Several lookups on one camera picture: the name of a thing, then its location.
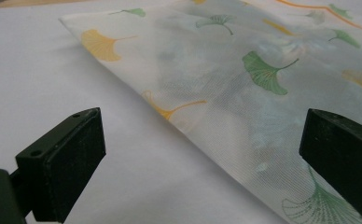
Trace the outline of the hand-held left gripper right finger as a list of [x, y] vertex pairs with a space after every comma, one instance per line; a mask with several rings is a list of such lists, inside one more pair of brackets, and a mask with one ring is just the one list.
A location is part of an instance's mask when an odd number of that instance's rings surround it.
[[362, 125], [309, 109], [300, 156], [362, 216]]

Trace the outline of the white leaf-print cloth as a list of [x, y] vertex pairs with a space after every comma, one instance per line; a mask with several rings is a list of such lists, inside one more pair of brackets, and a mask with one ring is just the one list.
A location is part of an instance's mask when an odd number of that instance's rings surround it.
[[298, 153], [311, 108], [362, 124], [362, 0], [175, 0], [62, 23], [289, 224], [362, 224]]

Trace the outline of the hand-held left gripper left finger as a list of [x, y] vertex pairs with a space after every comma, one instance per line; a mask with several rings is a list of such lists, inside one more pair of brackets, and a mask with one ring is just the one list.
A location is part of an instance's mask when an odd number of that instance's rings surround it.
[[105, 156], [101, 109], [75, 113], [16, 156], [11, 175], [23, 215], [63, 223]]

